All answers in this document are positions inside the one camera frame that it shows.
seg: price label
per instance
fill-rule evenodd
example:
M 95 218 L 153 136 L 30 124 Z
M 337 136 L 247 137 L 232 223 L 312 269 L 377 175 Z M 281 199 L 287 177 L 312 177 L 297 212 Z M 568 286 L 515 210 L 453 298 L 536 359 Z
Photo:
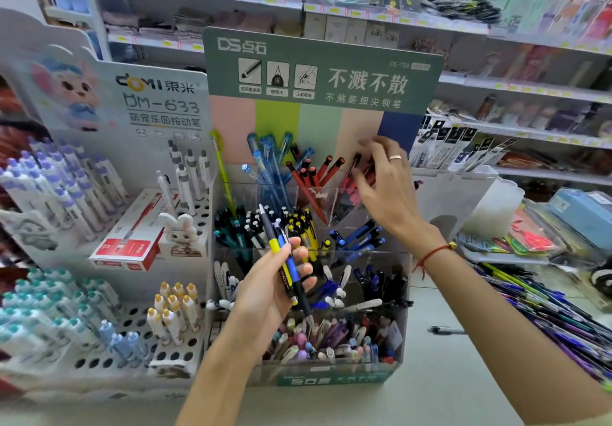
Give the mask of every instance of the price label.
M 586 145 L 589 147 L 601 147 L 601 139 L 591 137 L 586 141 Z

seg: ds logo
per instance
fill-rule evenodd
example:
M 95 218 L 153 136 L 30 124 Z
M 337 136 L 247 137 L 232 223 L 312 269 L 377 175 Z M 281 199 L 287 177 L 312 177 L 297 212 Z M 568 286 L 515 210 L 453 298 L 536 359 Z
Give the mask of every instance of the ds logo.
M 247 54 L 266 54 L 266 43 L 256 41 L 244 41 L 232 38 L 217 38 L 217 45 L 220 51 L 245 52 Z

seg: left hand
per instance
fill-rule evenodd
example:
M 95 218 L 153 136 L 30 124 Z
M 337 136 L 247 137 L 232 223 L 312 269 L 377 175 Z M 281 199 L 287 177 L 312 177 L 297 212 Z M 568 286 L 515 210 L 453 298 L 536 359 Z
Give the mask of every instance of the left hand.
M 222 336 L 230 337 L 231 344 L 253 362 L 261 359 L 272 341 L 272 336 L 291 309 L 280 271 L 293 250 L 293 259 L 300 277 L 312 273 L 310 263 L 302 263 L 308 257 L 308 249 L 300 245 L 299 237 L 290 237 L 278 253 L 268 251 L 261 257 L 239 285 L 234 308 L 223 327 Z M 317 283 L 311 276 L 303 281 L 306 292 Z

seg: cartoon rabbit figure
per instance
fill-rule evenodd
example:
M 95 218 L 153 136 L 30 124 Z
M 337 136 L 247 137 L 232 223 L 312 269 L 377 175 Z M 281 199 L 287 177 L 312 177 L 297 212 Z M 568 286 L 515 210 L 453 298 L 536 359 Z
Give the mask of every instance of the cartoon rabbit figure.
M 184 213 L 174 218 L 169 213 L 160 213 L 158 217 L 164 226 L 165 239 L 172 245 L 170 254 L 173 257 L 201 257 L 198 250 L 200 238 L 193 226 L 193 217 Z
M 89 73 L 86 61 L 83 60 L 79 68 L 48 57 L 32 64 L 30 75 L 42 92 L 67 108 L 68 112 L 62 115 L 62 119 L 68 127 L 81 131 L 98 130 L 100 117 L 96 107 L 100 105 L 100 98 L 94 91 L 96 77 Z

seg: hand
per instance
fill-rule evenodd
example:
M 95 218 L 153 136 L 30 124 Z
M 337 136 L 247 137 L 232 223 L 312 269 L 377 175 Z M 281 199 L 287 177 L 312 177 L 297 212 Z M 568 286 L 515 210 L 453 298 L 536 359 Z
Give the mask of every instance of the hand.
M 419 214 L 408 155 L 398 143 L 383 136 L 359 141 L 372 151 L 376 165 L 376 189 L 370 187 L 363 173 L 353 169 L 353 177 L 363 205 L 383 228 L 401 239 L 417 260 L 446 241 L 440 230 Z M 389 160 L 392 155 L 401 159 Z
M 247 354 L 253 362 L 261 359 L 272 341 L 272 336 L 291 309 L 279 268 L 293 250 L 293 259 L 300 277 L 312 273 L 310 263 L 302 263 L 308 257 L 308 249 L 300 245 L 299 237 L 290 237 L 278 253 L 268 251 L 261 257 L 241 281 L 234 308 L 229 314 L 222 334 L 233 339 L 233 346 L 241 354 Z M 317 283 L 311 276 L 303 281 L 306 292 Z

